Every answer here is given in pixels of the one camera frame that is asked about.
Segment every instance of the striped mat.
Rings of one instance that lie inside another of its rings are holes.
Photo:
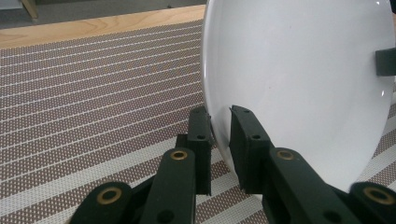
[[[0,223],[65,223],[108,181],[132,187],[203,105],[202,21],[0,50]],[[361,176],[396,189],[396,104]],[[197,223],[266,223],[212,151]]]

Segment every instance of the black plastic part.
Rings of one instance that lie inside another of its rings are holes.
[[[396,76],[396,48],[376,51],[375,66],[379,77]]]
[[[268,171],[292,223],[361,223],[304,158],[271,148]]]
[[[262,194],[263,160],[274,146],[252,111],[233,105],[231,112],[230,150],[240,188]]]
[[[363,223],[396,223],[396,193],[381,185],[363,182],[352,185],[351,209]]]
[[[140,224],[195,220],[195,156],[184,147],[163,154]]]
[[[210,116],[206,113],[203,106],[190,111],[186,147],[195,153],[196,193],[210,195],[212,138]]]
[[[131,224],[139,223],[146,206],[146,201],[149,196],[154,178],[155,175],[132,189],[132,200],[130,205],[131,210],[128,211],[129,213],[133,212],[134,214],[130,222]]]
[[[69,223],[129,223],[134,215],[132,195],[132,189],[125,183],[105,183],[91,191]]]

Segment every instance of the white plate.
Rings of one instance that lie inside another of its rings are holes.
[[[241,105],[276,147],[348,191],[389,112],[394,77],[375,75],[375,51],[394,46],[385,0],[210,0],[203,83],[223,159],[233,169],[229,107]]]

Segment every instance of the wooden table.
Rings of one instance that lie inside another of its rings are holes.
[[[0,49],[197,21],[204,17],[204,13],[205,6],[180,7],[84,21],[5,29],[0,30]]]

